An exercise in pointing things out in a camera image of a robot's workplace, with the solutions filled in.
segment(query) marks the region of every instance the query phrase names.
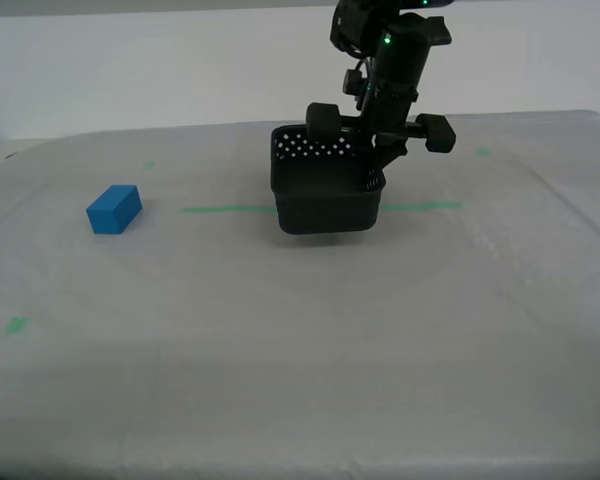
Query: black basket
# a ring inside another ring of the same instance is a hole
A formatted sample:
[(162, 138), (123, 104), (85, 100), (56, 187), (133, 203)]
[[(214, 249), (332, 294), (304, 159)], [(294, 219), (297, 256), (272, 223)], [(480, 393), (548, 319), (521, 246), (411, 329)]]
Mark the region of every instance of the black basket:
[(271, 189), (282, 230), (302, 235), (373, 227), (386, 181), (382, 170), (369, 167), (368, 148), (344, 132), (333, 143), (311, 142), (306, 125), (280, 127), (271, 139)]

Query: perforated basket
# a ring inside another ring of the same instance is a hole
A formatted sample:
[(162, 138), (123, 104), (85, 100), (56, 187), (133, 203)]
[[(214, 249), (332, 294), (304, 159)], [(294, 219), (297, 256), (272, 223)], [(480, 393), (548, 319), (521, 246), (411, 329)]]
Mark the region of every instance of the perforated basket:
[(305, 125), (274, 130), (271, 189), (280, 228), (295, 235), (371, 228), (385, 178), (369, 167), (368, 151), (347, 133), (327, 144), (309, 141)]

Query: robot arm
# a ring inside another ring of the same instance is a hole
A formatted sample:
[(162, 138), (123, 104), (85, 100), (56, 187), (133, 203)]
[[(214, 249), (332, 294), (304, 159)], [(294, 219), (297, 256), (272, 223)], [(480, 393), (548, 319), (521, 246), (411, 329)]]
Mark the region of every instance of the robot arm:
[[(427, 149), (448, 153), (455, 133), (441, 115), (422, 114), (407, 122), (431, 47), (451, 43), (443, 17), (423, 18), (401, 10), (443, 7), (453, 0), (340, 0), (333, 17), (331, 42), (359, 59), (345, 76), (344, 93), (356, 97), (360, 117), (345, 117), (335, 105), (312, 104), (307, 110), (309, 137), (326, 139), (342, 129), (374, 142), (376, 166), (384, 168), (407, 153), (408, 138), (427, 139)], [(367, 66), (367, 77), (361, 72)]]

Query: green tape mark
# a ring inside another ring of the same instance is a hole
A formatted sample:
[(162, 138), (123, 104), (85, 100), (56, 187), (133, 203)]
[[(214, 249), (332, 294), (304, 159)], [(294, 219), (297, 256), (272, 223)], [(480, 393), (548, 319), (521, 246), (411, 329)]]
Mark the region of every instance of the green tape mark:
[(27, 317), (13, 317), (7, 328), (5, 328), (4, 333), (7, 335), (16, 335), (27, 328), (27, 325), (29, 325)]
[(278, 213), (275, 207), (258, 205), (227, 205), (223, 207), (187, 207), (178, 213)]
[(458, 210), (462, 202), (429, 202), (421, 204), (380, 205), (383, 212), (428, 212), (429, 210)]
[[(383, 212), (428, 212), (429, 210), (458, 210), (462, 202), (429, 202), (421, 204), (380, 205)], [(226, 205), (220, 207), (186, 207), (178, 213), (278, 213), (275, 207), (262, 205)]]

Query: table surface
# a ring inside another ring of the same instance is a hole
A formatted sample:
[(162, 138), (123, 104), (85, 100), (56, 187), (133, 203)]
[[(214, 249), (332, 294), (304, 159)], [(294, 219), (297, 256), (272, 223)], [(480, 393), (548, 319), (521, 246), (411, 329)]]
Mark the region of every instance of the table surface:
[[(600, 478), (600, 116), (450, 121), (356, 234), (279, 230), (273, 123), (5, 161), (0, 475)], [(120, 183), (144, 210), (96, 236)]]

